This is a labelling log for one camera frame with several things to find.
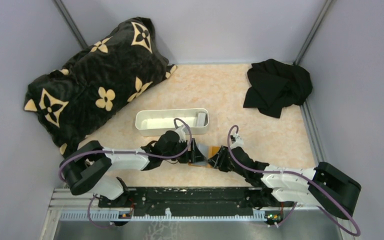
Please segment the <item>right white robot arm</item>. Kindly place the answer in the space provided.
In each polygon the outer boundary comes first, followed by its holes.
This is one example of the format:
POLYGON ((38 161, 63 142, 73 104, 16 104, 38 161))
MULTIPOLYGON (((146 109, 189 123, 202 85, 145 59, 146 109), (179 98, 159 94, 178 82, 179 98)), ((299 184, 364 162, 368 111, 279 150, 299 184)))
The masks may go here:
POLYGON ((345 214, 331 201, 334 199, 347 213, 354 214, 362 186, 327 162, 313 168, 278 167, 254 161, 241 147, 229 150, 222 146, 208 159, 221 172, 235 172, 253 187, 265 193, 266 205, 298 202, 322 207, 330 215, 345 219, 345 214))

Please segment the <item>white oblong plastic tray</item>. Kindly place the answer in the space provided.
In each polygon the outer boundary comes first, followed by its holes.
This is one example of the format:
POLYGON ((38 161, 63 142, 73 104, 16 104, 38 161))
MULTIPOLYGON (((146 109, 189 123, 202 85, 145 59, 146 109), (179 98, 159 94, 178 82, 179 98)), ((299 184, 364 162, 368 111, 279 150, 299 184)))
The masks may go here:
POLYGON ((205 108, 141 110, 136 114, 134 125, 142 136, 157 137, 166 131, 175 130, 175 125, 182 125, 181 122, 174 122, 175 118, 183 120, 190 127, 193 135, 203 135, 208 131, 210 114, 205 108), (199 112, 206 113, 204 127, 196 127, 199 112))

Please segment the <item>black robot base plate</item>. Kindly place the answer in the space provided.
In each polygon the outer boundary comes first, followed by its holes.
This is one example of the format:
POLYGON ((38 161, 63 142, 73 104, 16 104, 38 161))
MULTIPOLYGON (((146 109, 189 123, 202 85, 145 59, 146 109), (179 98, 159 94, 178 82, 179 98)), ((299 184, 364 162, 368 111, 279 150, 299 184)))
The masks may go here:
POLYGON ((136 187, 115 200, 98 199, 100 208, 126 208, 135 217, 250 216, 254 210, 293 206, 260 187, 136 187))

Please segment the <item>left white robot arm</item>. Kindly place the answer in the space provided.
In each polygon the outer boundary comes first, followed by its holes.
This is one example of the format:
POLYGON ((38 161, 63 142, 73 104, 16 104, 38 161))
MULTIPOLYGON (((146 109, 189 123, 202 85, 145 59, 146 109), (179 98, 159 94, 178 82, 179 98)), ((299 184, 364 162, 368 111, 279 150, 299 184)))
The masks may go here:
POLYGON ((109 172, 149 171, 168 160, 205 166, 209 153, 209 146, 173 130, 137 149, 116 150, 92 140, 60 163, 58 175, 74 196, 93 193, 117 200, 127 196, 128 188, 120 177, 111 177, 109 172))

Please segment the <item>mustard leather card holder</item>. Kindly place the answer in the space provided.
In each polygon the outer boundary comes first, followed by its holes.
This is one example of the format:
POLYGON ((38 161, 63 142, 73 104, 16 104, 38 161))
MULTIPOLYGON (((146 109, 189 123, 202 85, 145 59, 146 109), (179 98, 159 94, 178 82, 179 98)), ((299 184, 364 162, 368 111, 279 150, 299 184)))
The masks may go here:
POLYGON ((218 151, 221 149, 220 146, 205 145, 199 143, 197 149, 200 151, 201 155, 205 158, 204 161, 189 162, 189 166, 193 167, 202 167, 202 168, 213 168, 209 163, 208 159, 215 156, 218 151))

